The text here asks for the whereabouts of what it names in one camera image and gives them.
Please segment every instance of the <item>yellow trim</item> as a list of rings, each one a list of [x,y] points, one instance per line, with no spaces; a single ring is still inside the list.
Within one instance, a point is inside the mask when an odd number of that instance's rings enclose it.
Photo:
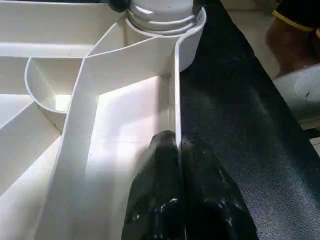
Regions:
[[[292,27],[295,27],[297,29],[300,29],[302,31],[305,31],[305,32],[312,32],[313,30],[315,30],[314,28],[312,27],[308,27],[308,26],[303,26],[303,25],[300,25],[292,20],[290,20],[289,18],[281,15],[279,12],[277,12],[277,10],[274,10],[273,13],[272,13],[274,16],[276,16],[278,19],[284,21],[285,23],[291,25]]]

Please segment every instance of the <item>compartment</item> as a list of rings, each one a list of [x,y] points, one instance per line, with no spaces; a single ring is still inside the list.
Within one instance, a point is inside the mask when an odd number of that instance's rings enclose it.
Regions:
[[[66,118],[81,58],[30,58],[25,85],[34,101],[60,129]]]
[[[84,60],[35,240],[121,238],[152,136],[176,131],[176,41],[150,38]]]
[[[45,201],[61,132],[29,96],[27,58],[0,57],[0,239],[24,239]]]
[[[83,57],[122,17],[107,4],[0,1],[0,53]]]

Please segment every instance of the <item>black leather surface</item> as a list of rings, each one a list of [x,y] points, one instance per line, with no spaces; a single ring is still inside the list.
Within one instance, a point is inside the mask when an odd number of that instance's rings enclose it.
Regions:
[[[260,240],[320,239],[319,157],[221,3],[206,11],[195,60],[180,75],[182,131],[210,144]]]

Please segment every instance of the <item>glossy black material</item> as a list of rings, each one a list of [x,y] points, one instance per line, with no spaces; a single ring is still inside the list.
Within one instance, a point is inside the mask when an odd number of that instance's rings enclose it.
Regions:
[[[181,164],[187,239],[258,239],[237,184],[202,137],[183,138]]]
[[[182,132],[208,142],[260,240],[318,240],[320,159],[220,1],[205,9],[195,60],[180,74]]]
[[[122,240],[184,239],[181,171],[175,134],[152,138],[146,165],[134,179],[122,230]]]

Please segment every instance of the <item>floor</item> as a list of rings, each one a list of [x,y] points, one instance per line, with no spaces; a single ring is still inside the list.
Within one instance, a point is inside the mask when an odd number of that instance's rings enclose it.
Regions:
[[[279,72],[277,60],[265,44],[266,32],[274,17],[259,9],[253,0],[222,0],[234,24],[242,31],[256,57],[271,79]],[[320,137],[310,141],[320,156]]]

